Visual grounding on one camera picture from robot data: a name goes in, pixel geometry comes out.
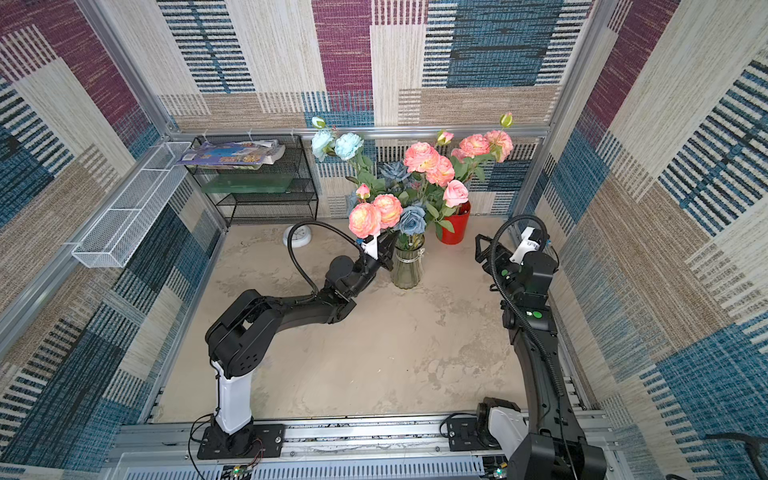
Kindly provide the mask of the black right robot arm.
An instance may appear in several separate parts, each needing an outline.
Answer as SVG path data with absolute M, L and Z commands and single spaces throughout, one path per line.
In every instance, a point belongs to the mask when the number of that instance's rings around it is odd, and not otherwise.
M 602 479 L 605 455 L 589 444 L 564 383 L 558 329 L 547 304 L 559 260 L 546 253 L 548 240 L 541 219 L 515 215 L 475 252 L 501 296 L 502 324 L 522 369 L 528 406 L 522 413 L 486 399 L 485 431 L 503 451 L 510 479 Z

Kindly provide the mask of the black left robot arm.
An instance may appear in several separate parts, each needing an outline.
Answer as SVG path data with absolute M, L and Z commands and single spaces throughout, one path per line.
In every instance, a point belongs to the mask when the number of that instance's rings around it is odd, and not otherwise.
M 309 295 L 274 297 L 249 289 L 224 311 L 205 335 L 209 360 L 217 372 L 213 424 L 219 431 L 234 435 L 252 424 L 252 373 L 274 337 L 293 328 L 344 320 L 355 308 L 355 298 L 373 282 L 377 272 L 393 268 L 397 237 L 387 232 L 369 242 L 353 241 L 359 258 L 334 258 L 324 286 L 319 289 L 311 284 Z

